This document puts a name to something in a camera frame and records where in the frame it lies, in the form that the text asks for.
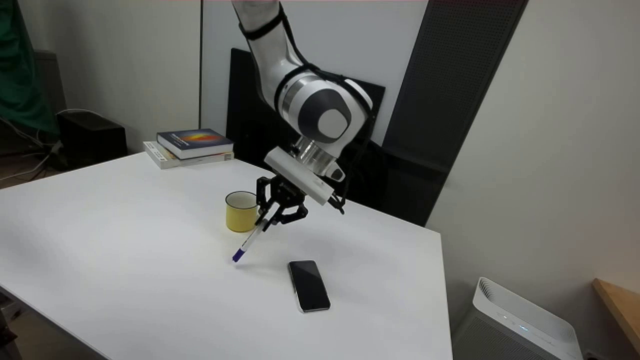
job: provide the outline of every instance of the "pen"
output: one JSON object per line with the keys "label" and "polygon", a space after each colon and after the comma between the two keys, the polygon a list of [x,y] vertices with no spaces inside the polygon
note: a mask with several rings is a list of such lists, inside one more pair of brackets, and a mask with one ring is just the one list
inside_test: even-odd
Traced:
{"label": "pen", "polygon": [[242,245],[240,246],[240,249],[236,251],[236,254],[233,257],[233,260],[235,263],[237,263],[238,260],[240,260],[242,255],[244,255],[244,253],[249,249],[249,246],[253,244],[253,242],[258,237],[258,235],[262,232],[262,229],[266,224],[267,224],[267,220],[261,221],[260,224],[255,228],[255,230],[253,230],[251,235],[249,235],[249,237],[242,243]]}

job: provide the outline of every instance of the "smartphone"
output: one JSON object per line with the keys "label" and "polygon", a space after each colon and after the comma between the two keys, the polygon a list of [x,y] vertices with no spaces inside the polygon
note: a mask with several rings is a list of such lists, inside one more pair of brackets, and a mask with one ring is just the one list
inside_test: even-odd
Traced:
{"label": "smartphone", "polygon": [[291,261],[289,275],[303,313],[327,310],[331,307],[315,261]]}

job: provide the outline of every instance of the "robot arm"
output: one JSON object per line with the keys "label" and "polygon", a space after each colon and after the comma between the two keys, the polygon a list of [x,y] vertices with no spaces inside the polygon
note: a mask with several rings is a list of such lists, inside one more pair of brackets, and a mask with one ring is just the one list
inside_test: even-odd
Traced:
{"label": "robot arm", "polygon": [[[233,5],[256,64],[260,97],[301,135],[295,160],[317,176],[343,180],[335,160],[370,115],[371,99],[352,80],[304,59],[279,1],[233,1]],[[280,158],[274,158],[278,157],[268,156],[267,163],[281,174],[286,172]],[[300,184],[307,180],[283,175],[323,203],[308,184]]]}

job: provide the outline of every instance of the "black speaker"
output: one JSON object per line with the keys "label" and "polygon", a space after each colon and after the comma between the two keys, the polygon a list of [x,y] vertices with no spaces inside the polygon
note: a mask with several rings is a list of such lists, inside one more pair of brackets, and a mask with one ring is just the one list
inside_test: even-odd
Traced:
{"label": "black speaker", "polygon": [[60,140],[70,168],[127,156],[124,127],[90,111],[58,114]]}

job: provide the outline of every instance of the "stack of books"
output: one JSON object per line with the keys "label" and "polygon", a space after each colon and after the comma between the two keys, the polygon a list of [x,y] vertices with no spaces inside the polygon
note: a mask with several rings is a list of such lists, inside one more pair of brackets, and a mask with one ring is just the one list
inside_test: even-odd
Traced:
{"label": "stack of books", "polygon": [[215,163],[234,158],[234,143],[211,129],[167,131],[143,142],[159,168]]}

